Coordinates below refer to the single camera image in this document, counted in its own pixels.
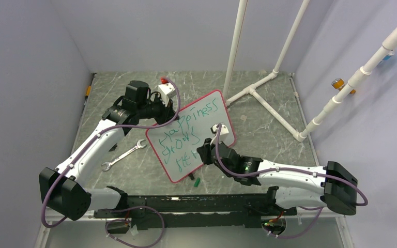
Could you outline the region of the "pink framed whiteboard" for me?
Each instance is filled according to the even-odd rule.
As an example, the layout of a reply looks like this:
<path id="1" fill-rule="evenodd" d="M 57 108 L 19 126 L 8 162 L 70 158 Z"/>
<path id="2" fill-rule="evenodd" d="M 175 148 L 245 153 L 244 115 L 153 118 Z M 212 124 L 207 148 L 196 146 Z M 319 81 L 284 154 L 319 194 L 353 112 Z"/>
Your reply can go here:
<path id="1" fill-rule="evenodd" d="M 203 165 L 196 149 L 212 138 L 211 127 L 222 123 L 229 134 L 222 140 L 227 146 L 236 141 L 222 92 L 213 90 L 183 107 L 179 119 L 170 125 L 148 129 L 145 133 L 168 179 L 178 183 Z"/>

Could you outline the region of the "green marker cap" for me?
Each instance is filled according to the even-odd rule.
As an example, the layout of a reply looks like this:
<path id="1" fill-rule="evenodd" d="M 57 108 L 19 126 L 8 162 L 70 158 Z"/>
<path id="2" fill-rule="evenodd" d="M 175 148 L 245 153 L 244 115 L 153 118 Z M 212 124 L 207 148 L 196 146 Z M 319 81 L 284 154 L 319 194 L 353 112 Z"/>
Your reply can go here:
<path id="1" fill-rule="evenodd" d="M 197 178 L 193 186 L 194 186 L 195 188 L 197 188 L 197 187 L 199 186 L 199 184 L 200 184 L 200 181 L 201 181 L 201 179 L 200 179 L 200 178 Z"/>

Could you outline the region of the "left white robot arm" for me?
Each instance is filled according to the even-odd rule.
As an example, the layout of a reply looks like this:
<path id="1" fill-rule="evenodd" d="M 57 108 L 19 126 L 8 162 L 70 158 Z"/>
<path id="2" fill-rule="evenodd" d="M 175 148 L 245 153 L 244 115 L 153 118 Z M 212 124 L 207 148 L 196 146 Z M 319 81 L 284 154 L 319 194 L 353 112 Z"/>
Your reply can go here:
<path id="1" fill-rule="evenodd" d="M 167 77 L 162 77 L 155 91 L 143 81 L 130 81 L 124 95 L 106 109 L 83 144 L 55 168 L 45 167 L 40 172 L 42 224 L 53 227 L 46 220 L 47 208 L 73 221 L 92 210 L 106 210 L 115 217 L 123 216 L 129 207 L 126 192 L 112 186 L 87 190 L 85 181 L 102 157 L 132 129 L 144 129 L 139 124 L 141 119 L 154 119 L 157 122 L 155 128 L 177 120 L 180 110 L 173 109 L 173 97 L 180 100 L 179 89 Z"/>

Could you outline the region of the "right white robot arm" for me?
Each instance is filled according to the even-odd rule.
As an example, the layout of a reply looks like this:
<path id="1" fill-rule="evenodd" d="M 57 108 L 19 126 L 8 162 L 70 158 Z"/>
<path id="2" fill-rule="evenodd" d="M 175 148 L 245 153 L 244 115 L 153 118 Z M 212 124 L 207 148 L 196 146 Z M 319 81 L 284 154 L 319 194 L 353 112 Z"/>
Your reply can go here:
<path id="1" fill-rule="evenodd" d="M 215 165 L 227 177 L 251 186 L 270 189 L 265 210 L 277 214 L 294 207 L 321 208 L 341 215 L 357 212 L 358 180 L 344 166 L 329 161 L 327 166 L 303 167 L 241 156 L 223 142 L 207 138 L 197 152 L 205 165 Z"/>

